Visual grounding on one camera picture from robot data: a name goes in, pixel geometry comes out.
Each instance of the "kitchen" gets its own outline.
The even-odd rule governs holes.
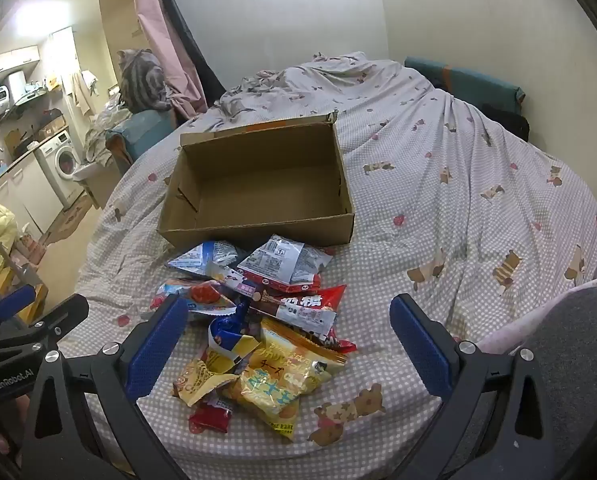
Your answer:
[[[0,23],[0,204],[34,239],[82,184],[104,206],[79,172],[92,120],[115,91],[98,0],[21,0]],[[108,195],[117,170],[97,173]]]

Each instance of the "open cardboard box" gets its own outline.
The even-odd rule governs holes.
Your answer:
[[[206,240],[253,248],[273,234],[349,243],[354,208],[335,121],[333,112],[182,134],[158,232],[181,250]]]

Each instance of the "pink curtain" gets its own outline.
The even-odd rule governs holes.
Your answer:
[[[161,63],[165,81],[174,91],[170,95],[172,105],[187,119],[207,111],[196,67],[163,10],[161,0],[134,0],[134,6],[147,42]]]

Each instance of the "bed sheet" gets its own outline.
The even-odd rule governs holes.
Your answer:
[[[337,330],[359,350],[302,398],[293,444],[242,410],[226,435],[190,434],[191,410],[170,392],[207,334],[191,326],[138,405],[194,478],[384,477],[439,403],[390,328],[392,297],[410,293],[453,335],[479,341],[597,271],[597,203],[565,164],[397,62],[318,56],[244,79],[131,167],[88,247],[77,291],[90,315],[63,340],[63,352],[123,341],[156,288],[175,275],[163,267],[173,253],[156,225],[182,132],[334,108],[356,218],[352,241],[336,248],[323,285],[348,285]],[[90,405],[101,436],[113,442],[100,405]],[[337,416],[346,413],[335,434]]]

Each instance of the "blue gripper pad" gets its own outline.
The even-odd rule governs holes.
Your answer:
[[[120,370],[125,393],[136,401],[152,392],[187,324],[187,302],[169,295],[149,321],[140,323],[123,343]]]
[[[409,294],[392,300],[389,321],[428,392],[447,402],[459,374],[452,336],[431,321]]]
[[[0,322],[18,314],[36,300],[36,290],[31,285],[23,285],[0,299]]]

